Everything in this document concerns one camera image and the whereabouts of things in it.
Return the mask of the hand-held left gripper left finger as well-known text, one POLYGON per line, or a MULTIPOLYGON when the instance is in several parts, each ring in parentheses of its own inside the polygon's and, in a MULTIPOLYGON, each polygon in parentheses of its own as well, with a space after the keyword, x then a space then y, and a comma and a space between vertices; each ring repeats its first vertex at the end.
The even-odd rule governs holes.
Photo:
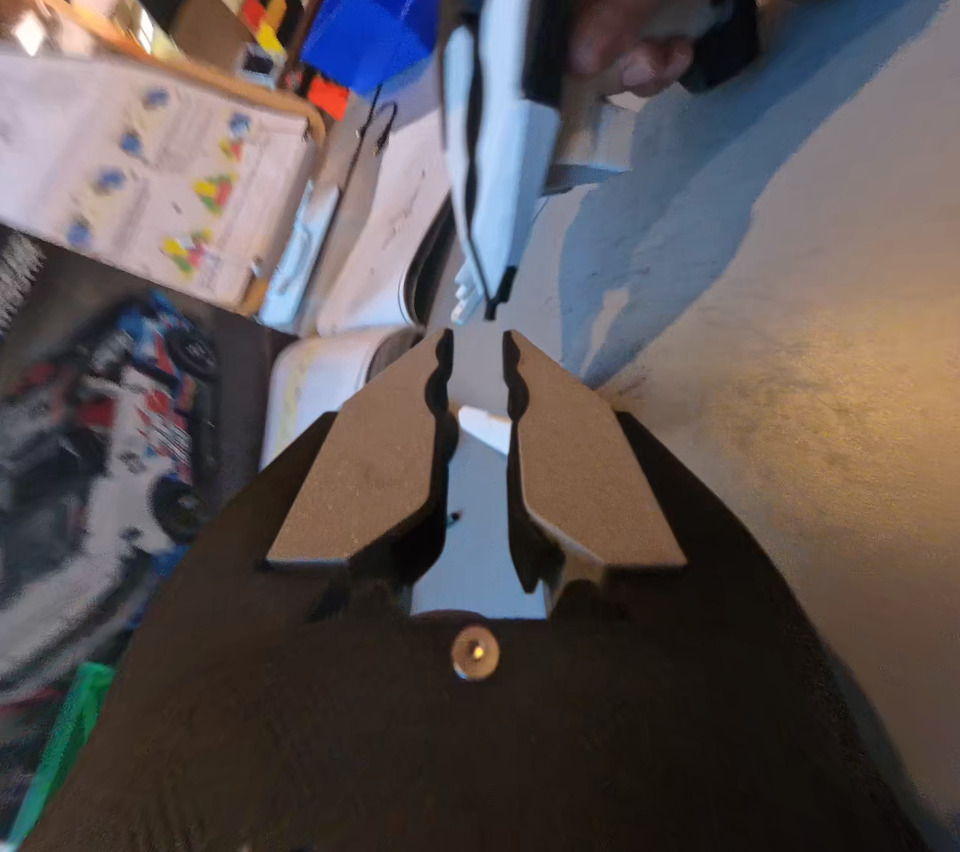
POLYGON ((436 563, 458 441, 453 352, 452 330, 438 330, 342 406, 270 546, 270 566, 412 586, 436 563))

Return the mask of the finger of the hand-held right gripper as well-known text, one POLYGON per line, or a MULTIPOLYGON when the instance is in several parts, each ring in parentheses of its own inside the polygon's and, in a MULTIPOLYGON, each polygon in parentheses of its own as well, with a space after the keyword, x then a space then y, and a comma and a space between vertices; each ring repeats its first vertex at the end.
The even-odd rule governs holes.
POLYGON ((496 215, 491 180, 481 162, 485 99, 478 33, 478 27, 457 27, 443 50, 444 156, 463 261, 476 263, 487 297, 494 298, 496 215))
POLYGON ((499 306, 510 297, 561 124, 558 99, 545 98, 526 74, 533 24, 534 0, 483 2, 480 149, 495 214, 493 289, 499 306))

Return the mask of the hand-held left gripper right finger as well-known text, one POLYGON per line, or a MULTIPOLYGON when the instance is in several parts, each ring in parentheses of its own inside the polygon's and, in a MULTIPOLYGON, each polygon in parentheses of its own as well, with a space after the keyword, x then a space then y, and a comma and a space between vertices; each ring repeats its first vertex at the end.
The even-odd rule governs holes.
POLYGON ((510 559, 522 590, 676 577, 689 564, 612 406, 517 331, 508 390, 510 559))

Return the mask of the long white pointed panel piece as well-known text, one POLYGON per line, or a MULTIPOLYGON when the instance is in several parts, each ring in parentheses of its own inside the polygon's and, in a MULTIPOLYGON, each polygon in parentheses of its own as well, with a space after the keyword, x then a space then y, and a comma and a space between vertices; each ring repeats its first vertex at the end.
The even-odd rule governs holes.
POLYGON ((463 405, 457 412, 457 420, 462 431, 469 436, 503 456, 509 454, 512 436, 512 421, 509 417, 463 405))

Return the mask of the grey desk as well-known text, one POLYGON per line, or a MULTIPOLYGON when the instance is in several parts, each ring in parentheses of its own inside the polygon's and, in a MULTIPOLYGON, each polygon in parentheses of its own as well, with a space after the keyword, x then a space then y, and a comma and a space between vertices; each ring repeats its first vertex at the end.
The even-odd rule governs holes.
POLYGON ((628 173, 551 199, 454 331, 505 414, 517 330, 765 548, 929 844, 958 850, 958 0, 786 1, 761 60, 642 101, 628 173))

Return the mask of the small red box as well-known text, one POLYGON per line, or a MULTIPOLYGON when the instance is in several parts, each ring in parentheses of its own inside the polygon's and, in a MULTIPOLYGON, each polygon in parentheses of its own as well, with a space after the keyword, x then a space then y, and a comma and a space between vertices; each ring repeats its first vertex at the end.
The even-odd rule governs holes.
POLYGON ((305 86, 306 100, 335 122, 343 121, 351 92, 338 83, 319 74, 312 76, 305 86))

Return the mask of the white beam with cylinders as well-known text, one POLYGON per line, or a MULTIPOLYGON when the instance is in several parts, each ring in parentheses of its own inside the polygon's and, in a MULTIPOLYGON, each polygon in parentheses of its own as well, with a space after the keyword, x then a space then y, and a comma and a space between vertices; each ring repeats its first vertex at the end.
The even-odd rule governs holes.
POLYGON ((464 260, 454 280, 454 306, 450 313, 453 325, 463 327, 474 319, 485 319, 488 296, 482 271, 474 261, 464 260))

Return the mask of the open instruction booklet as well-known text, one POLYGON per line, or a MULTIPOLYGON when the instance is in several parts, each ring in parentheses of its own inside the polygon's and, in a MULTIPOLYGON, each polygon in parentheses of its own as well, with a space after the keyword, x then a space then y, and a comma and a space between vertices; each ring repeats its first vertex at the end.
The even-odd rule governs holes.
POLYGON ((435 253, 452 224, 438 108, 393 128, 381 115, 365 143, 374 181, 341 197, 296 317, 275 360, 259 466, 342 405, 424 336, 435 253))

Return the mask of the yellow red black block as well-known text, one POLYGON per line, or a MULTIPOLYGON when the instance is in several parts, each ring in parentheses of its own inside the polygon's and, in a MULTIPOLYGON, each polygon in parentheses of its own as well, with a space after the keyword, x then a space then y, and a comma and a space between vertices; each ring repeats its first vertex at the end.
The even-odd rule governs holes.
POLYGON ((280 30, 289 7, 288 0, 242 0, 239 18, 261 48, 272 55, 284 56, 280 30))

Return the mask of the white flat pad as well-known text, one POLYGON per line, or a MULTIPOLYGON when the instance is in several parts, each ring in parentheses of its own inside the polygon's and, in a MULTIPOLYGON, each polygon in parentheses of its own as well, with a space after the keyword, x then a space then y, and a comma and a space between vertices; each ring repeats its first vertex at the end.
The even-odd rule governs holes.
POLYGON ((340 197, 341 189, 336 185, 311 185, 306 189, 258 312, 261 325, 280 331, 294 328, 340 197))

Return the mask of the toy car set box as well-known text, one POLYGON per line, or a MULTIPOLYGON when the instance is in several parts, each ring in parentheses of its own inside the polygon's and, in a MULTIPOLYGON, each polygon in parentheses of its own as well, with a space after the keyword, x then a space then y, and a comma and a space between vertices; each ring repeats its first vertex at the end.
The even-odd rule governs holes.
POLYGON ((1 697, 133 628, 258 470, 290 335, 2 227, 1 697))

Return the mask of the green plastic bin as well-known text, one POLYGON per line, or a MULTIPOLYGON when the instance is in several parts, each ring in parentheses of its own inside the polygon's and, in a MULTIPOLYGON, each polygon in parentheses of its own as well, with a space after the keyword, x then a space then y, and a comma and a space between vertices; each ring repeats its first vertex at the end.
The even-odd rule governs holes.
POLYGON ((78 667, 3 850, 19 849, 59 791, 90 739, 114 675, 114 667, 100 663, 78 667))

